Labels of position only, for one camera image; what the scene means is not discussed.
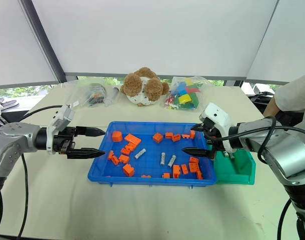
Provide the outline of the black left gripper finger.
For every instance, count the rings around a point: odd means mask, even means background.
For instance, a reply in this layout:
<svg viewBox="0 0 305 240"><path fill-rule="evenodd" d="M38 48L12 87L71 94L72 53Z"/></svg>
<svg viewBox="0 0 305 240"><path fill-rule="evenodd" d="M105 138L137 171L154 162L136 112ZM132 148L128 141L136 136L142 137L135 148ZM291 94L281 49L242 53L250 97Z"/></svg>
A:
<svg viewBox="0 0 305 240"><path fill-rule="evenodd" d="M88 126L76 126L75 127L75 136L83 135L86 137L99 137L104 136L105 131L97 127L88 127Z"/></svg>
<svg viewBox="0 0 305 240"><path fill-rule="evenodd" d="M95 148L69 149L66 152L68 159L94 159L104 155L105 152Z"/></svg>

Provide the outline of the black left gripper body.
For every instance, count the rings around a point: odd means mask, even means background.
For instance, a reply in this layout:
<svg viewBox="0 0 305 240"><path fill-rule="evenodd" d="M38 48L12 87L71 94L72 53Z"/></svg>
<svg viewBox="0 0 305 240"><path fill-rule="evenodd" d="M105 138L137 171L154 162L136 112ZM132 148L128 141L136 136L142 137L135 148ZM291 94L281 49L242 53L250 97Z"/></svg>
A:
<svg viewBox="0 0 305 240"><path fill-rule="evenodd" d="M75 127L66 127L55 134L52 143L53 151L62 155L74 156L77 153L74 142L75 132Z"/></svg>

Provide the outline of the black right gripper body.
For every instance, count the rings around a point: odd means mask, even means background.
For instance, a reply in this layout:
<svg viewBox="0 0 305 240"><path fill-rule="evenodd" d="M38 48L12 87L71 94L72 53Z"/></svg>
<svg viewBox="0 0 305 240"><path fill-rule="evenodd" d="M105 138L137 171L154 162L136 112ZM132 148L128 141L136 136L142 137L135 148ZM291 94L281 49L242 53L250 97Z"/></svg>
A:
<svg viewBox="0 0 305 240"><path fill-rule="evenodd" d="M207 143L210 147L210 150L206 151L206 157L210 160L214 160L216 158L216 154L218 151L222 152L225 150L223 146L223 142L219 140L211 140L211 138L221 138L222 135L220 131L215 127L215 123L210 120L208 117L203 121L203 133L204 137L207 140Z"/></svg>

